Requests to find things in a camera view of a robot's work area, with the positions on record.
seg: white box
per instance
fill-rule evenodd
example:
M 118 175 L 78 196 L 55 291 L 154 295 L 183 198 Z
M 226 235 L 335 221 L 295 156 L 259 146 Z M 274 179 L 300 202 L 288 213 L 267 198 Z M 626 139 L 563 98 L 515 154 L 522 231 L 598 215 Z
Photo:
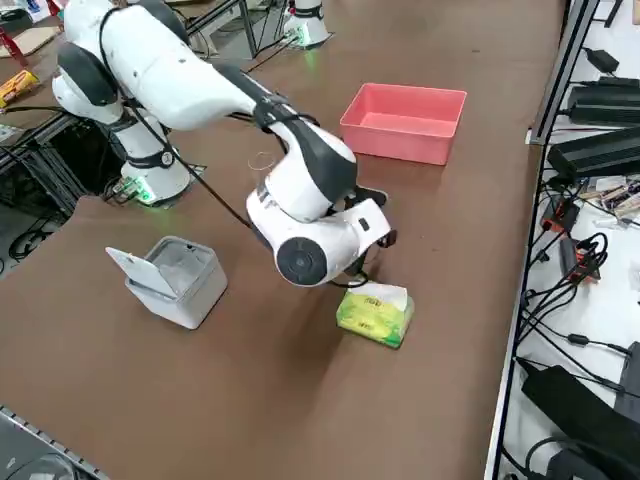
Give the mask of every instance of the white box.
M 182 238 L 162 238 L 144 259 L 113 248 L 107 253 L 127 274 L 127 288 L 150 311 L 191 330 L 227 288 L 215 252 Z

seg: pink plastic tray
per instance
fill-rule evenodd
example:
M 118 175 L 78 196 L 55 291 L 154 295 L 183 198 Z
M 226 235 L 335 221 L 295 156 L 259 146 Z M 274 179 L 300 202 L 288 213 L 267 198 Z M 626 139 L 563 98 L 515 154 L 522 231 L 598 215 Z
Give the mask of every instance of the pink plastic tray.
M 444 165 L 467 92 L 365 83 L 340 120 L 358 153 Z

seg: green led light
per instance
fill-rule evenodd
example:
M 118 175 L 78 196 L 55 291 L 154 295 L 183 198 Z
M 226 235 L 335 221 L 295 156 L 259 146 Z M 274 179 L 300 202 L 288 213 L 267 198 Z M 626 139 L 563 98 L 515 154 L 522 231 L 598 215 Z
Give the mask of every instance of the green led light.
M 142 203 L 146 203 L 146 204 L 150 204 L 150 203 L 155 202 L 156 196 L 152 193 L 151 189 L 149 188 L 149 184 L 144 179 L 144 177 L 136 178 L 135 184 L 138 187 L 137 188 L 137 190 L 138 190 L 138 200 L 140 200 Z
M 311 35 L 309 35 L 309 27 L 306 24 L 298 27 L 298 36 L 300 37 L 301 45 L 308 45 L 311 43 Z

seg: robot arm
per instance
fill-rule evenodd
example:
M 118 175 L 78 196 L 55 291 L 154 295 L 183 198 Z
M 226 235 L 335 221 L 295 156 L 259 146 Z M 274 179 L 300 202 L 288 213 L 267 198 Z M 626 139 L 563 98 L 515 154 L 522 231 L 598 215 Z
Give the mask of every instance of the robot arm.
M 166 142 L 128 112 L 115 82 L 142 105 L 145 120 L 161 139 L 160 124 L 190 130 L 234 112 L 253 116 L 258 127 L 287 146 L 284 158 L 247 199 L 256 233 L 290 282 L 314 286 L 335 278 L 390 232 L 372 199 L 328 214 L 356 189 L 355 156 L 240 69 L 214 68 L 200 60 L 183 41 L 181 24 L 163 8 L 168 10 L 143 0 L 103 21 L 111 10 L 106 0 L 72 0 L 65 10 L 70 43 L 61 50 L 61 76 L 53 84 L 58 101 L 109 126 L 131 157 L 128 166 L 137 169 L 134 174 L 144 172 L 150 187 L 173 181 L 175 189 L 184 188 L 182 162 L 175 162 Z M 152 172 L 160 172 L 157 179 Z

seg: brown tabletop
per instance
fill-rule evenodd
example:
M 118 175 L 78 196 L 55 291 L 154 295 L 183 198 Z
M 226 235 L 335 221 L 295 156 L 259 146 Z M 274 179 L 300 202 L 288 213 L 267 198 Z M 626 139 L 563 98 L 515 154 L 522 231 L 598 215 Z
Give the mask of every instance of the brown tabletop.
M 480 478 L 561 3 L 327 1 L 333 39 L 255 72 L 332 131 L 363 82 L 468 91 L 445 168 L 359 158 L 399 231 L 367 267 L 416 303 L 400 350 L 338 329 L 342 292 L 287 284 L 201 188 L 170 211 L 83 199 L 0 282 L 0 403 L 118 480 Z M 231 120 L 172 139 L 241 211 L 247 160 L 277 152 Z M 166 234 L 213 247 L 229 277 L 194 332 L 148 313 L 104 253 Z

